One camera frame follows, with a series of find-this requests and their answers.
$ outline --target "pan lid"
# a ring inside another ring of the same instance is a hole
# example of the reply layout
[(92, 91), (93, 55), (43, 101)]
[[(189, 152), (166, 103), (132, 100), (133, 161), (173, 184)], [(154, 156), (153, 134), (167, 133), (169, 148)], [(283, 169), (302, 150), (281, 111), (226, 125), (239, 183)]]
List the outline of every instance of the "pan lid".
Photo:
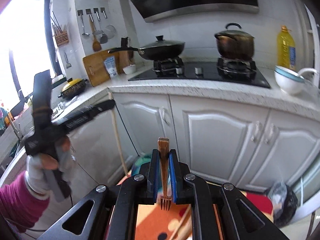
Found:
[(173, 45), (184, 45), (185, 42), (183, 41), (170, 41), (170, 40), (164, 40), (163, 35), (156, 36), (157, 41), (154, 41), (152, 43), (149, 43), (145, 46), (143, 46), (140, 49), (148, 49), (148, 48), (154, 48), (154, 47), (163, 47), (163, 46), (173, 46)]
[(76, 79), (73, 79), (73, 78), (70, 78), (68, 79), (68, 84), (66, 84), (63, 89), (61, 90), (61, 92), (64, 92), (66, 91), (68, 88), (74, 86), (75, 84), (78, 84), (79, 82), (81, 82), (82, 79), (81, 78), (76, 78)]
[[(237, 26), (240, 30), (228, 30), (229, 26)], [(248, 37), (248, 38), (254, 38), (252, 35), (250, 35), (249, 33), (246, 33), (242, 30), (241, 25), (239, 25), (238, 23), (229, 23), (226, 25), (225, 27), (226, 29), (222, 32), (216, 33), (216, 35), (223, 35), (224, 33), (226, 34), (230, 34), (230, 35), (234, 35), (234, 36), (242, 36), (242, 37)]]

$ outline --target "cooking oil bottle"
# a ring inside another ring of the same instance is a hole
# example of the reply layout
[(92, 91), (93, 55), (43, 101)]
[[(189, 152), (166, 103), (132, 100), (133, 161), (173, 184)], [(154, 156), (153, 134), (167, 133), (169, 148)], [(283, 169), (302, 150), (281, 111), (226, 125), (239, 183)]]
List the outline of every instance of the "cooking oil bottle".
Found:
[(296, 65), (296, 45), (288, 28), (282, 25), (281, 32), (277, 37), (278, 65), (295, 70)]

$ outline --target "white speckled countertop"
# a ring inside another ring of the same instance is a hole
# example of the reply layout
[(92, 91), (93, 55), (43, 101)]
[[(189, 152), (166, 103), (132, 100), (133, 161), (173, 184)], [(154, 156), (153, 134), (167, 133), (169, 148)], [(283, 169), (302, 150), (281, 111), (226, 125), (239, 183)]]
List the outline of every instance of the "white speckled countertop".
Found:
[(120, 75), (97, 87), (89, 87), (61, 116), (78, 107), (96, 102), (110, 91), (112, 93), (168, 94), (223, 99), (282, 110), (320, 122), (320, 98), (317, 88), (314, 87), (313, 95), (308, 93), (307, 90), (297, 96), (284, 94), (275, 81), (273, 70), (269, 68), (258, 67), (270, 84), (271, 89), (205, 80), (161, 79), (128, 81), (129, 78), (149, 68), (151, 66), (145, 66), (139, 68), (139, 71), (132, 75)]

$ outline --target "glove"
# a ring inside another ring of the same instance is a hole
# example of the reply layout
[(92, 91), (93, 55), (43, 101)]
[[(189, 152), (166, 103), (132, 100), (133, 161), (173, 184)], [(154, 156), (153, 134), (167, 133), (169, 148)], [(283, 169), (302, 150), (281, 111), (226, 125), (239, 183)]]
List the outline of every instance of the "glove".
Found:
[(50, 187), (45, 179), (43, 169), (59, 169), (63, 173), (63, 180), (70, 183), (76, 167), (76, 159), (70, 152), (68, 136), (56, 142), (55, 147), (59, 162), (43, 153), (27, 157), (26, 186), (31, 195), (40, 200), (45, 200), (50, 195)]

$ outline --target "yellow lid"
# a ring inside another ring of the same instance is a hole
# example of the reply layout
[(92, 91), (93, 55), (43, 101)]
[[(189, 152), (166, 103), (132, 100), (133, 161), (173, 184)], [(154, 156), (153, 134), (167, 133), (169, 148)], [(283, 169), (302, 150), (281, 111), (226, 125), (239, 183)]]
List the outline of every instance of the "yellow lid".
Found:
[(71, 79), (71, 80), (69, 79), (69, 80), (68, 80), (68, 84), (66, 84), (66, 85), (63, 87), (62, 92), (65, 91), (65, 90), (67, 90), (68, 88), (72, 87), (73, 85), (81, 82), (81, 81), (82, 81), (81, 78), (76, 78), (76, 79)]
[(287, 28), (287, 26), (282, 25), (282, 26), (281, 26), (281, 30), (282, 30), (283, 32), (287, 32), (287, 31), (288, 31), (288, 28)]

